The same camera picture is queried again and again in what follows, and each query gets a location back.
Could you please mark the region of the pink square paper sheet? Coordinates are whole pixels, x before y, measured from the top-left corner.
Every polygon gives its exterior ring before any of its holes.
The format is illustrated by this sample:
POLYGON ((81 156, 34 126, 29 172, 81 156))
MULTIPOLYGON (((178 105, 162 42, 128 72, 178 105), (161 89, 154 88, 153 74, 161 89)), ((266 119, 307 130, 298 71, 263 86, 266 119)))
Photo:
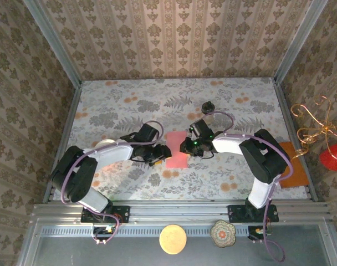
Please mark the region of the pink square paper sheet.
POLYGON ((167 133, 166 145, 171 157, 166 159, 166 168, 188 168, 188 155, 180 152, 180 145, 185 141, 187 132, 170 131, 167 133))

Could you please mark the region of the small black round object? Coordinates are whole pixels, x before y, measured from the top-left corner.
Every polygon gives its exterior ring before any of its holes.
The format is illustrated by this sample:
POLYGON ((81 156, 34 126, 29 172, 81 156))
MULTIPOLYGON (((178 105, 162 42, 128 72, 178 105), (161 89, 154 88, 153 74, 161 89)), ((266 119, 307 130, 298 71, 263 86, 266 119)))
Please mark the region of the small black round object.
POLYGON ((202 106, 201 106, 201 112, 204 115, 212 113, 213 111, 215 111, 215 105, 211 101, 207 101, 207 102, 205 102, 205 103, 202 104, 202 106))

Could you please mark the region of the round cork coaster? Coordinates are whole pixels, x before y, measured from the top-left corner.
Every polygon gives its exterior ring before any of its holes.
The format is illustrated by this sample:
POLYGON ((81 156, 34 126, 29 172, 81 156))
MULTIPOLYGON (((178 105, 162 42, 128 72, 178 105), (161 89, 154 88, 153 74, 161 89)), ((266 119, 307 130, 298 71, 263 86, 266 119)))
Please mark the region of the round cork coaster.
POLYGON ((160 233, 159 244, 164 252, 170 255, 179 254, 185 248, 187 235, 184 229, 176 224, 166 226, 160 233))

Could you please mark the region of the small black controller board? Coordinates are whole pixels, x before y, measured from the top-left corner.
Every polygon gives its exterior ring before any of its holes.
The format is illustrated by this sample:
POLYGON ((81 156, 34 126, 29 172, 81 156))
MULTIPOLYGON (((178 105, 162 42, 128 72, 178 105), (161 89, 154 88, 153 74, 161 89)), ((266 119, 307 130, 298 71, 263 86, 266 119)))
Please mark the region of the small black controller board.
POLYGON ((116 226, 94 226, 92 228, 92 238, 97 243, 106 243, 114 234, 116 226))
POLYGON ((248 226, 248 239, 251 241, 261 242, 264 239, 262 226, 248 226))

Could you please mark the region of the patterned flower-shaped coaster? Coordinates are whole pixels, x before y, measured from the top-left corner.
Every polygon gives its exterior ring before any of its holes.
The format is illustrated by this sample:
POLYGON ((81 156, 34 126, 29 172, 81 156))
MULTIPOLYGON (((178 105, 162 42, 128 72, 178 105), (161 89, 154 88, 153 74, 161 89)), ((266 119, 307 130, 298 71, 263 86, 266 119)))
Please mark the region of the patterned flower-shaped coaster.
POLYGON ((217 247, 230 247, 236 242, 236 228, 231 223, 218 220, 210 229, 210 236, 217 247))

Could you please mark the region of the orange rectangular mat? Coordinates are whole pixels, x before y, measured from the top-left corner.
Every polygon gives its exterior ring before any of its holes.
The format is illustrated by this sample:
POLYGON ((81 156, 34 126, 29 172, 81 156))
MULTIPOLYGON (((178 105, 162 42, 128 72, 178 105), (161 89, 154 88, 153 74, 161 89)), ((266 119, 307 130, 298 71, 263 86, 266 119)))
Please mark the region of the orange rectangular mat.
POLYGON ((281 180, 279 182, 280 187, 285 189, 308 186, 309 180, 300 159, 293 159, 293 157, 297 155, 293 144, 291 142, 280 142, 279 144, 290 157, 293 166, 293 174, 288 179, 281 180))

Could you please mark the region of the red ball ornament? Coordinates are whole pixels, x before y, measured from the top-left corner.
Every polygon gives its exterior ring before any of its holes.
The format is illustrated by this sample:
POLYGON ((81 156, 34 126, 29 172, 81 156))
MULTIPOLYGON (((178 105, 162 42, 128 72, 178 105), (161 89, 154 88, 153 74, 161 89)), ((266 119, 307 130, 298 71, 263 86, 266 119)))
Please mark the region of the red ball ornament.
POLYGON ((321 164, 328 170, 337 171, 337 144, 330 146, 320 156, 321 164))

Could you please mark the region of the aluminium front rail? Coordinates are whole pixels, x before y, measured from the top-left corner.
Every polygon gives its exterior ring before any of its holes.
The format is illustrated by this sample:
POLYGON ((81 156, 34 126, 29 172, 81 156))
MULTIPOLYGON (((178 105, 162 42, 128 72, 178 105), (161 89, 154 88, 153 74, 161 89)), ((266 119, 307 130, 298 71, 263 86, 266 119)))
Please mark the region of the aluminium front rail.
MULTIPOLYGON (((314 224, 331 221, 326 203, 311 200, 274 200, 279 224, 314 224)), ((241 200, 129 200, 116 201, 115 206, 130 207, 130 225, 182 225, 212 224, 216 220, 228 220, 228 206, 244 204, 241 200)), ((34 206, 32 219, 46 223, 79 224, 82 207, 75 203, 59 201, 34 206)))

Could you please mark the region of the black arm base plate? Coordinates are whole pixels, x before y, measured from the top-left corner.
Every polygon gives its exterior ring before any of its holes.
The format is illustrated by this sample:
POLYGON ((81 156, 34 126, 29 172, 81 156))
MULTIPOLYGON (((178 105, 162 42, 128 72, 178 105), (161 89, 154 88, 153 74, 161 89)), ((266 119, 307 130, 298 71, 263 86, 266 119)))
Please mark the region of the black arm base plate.
MULTIPOLYGON (((262 223, 265 207, 256 209, 248 205, 229 205, 227 207, 228 218, 231 223, 262 223)), ((271 204, 267 211, 267 220, 279 222, 277 206, 271 204)))
MULTIPOLYGON (((107 208, 104 211, 105 213, 110 213, 111 215, 117 217, 120 223, 129 222, 129 206, 112 206, 111 208, 107 208)), ((111 217, 93 214, 85 208, 82 210, 80 221, 81 223, 116 223, 116 221, 111 217)))

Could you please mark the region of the aluminium side rail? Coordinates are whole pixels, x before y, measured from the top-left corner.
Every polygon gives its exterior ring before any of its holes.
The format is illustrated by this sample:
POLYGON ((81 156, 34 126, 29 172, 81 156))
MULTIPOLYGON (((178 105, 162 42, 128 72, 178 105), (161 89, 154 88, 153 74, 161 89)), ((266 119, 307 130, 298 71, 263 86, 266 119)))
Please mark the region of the aluminium side rail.
MULTIPOLYGON (((289 138, 290 138, 290 140, 293 144, 293 147, 295 149, 300 149, 301 144, 300 144, 299 139, 297 137, 297 131, 296 131, 296 128, 294 126, 293 118, 290 114, 290 110, 288 108, 286 98, 283 94, 283 89, 282 89, 281 85, 279 83, 277 83, 274 79, 272 79, 272 82, 273 82, 274 90, 275 90, 275 93, 276 93, 276 96, 277 96, 277 99, 278 99, 278 102, 279 102, 279 106, 280 106, 283 118, 284 118, 284 121, 285 121, 285 125, 286 125, 286 128, 287 128, 289 138)), ((307 176, 308 181, 309 181, 308 189, 307 189, 308 195, 310 196, 309 198, 313 202, 319 202, 319 199, 318 199, 316 190, 314 188, 313 181, 312 181, 312 178, 311 178, 306 160, 302 156, 298 157, 298 160, 300 161, 301 166, 302 166, 303 170, 305 171, 306 176, 307 176)))
POLYGON ((55 170, 58 161, 62 158, 62 156, 64 155, 64 153, 66 151, 67 144, 68 144, 68 141, 69 141, 70 132, 71 132, 71 129, 72 129, 72 124, 73 124, 73 121, 75 119, 76 110, 77 110, 77 107, 78 107, 78 104, 79 104, 80 96, 81 96, 81 84, 77 88, 75 88, 73 99, 72 99, 72 102, 70 104, 70 109, 69 109, 69 112, 68 112, 68 117, 67 117, 67 120, 65 122, 62 138, 60 139, 60 143, 59 143, 59 146, 58 146, 58 149, 57 149, 57 153, 55 155, 53 167, 52 167, 52 170, 50 171, 50 173, 52 173, 53 170, 55 170))

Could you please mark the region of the aluminium frame post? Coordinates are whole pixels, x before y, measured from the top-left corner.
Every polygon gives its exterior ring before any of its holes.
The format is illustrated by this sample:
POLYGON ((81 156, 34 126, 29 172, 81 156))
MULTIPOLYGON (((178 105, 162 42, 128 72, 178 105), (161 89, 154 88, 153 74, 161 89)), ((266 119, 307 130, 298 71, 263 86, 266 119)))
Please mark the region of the aluminium frame post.
POLYGON ((23 0, 23 2, 52 48, 75 90, 78 90, 81 86, 81 78, 75 70, 70 56, 65 50, 65 46, 62 44, 60 36, 51 22, 50 16, 46 14, 45 8, 42 7, 40 0, 23 0))
POLYGON ((294 38, 289 45, 280 65, 275 72, 274 81, 281 84, 289 69, 301 51, 305 41, 307 40, 310 32, 315 26, 318 18, 324 10, 328 0, 312 0, 294 38))

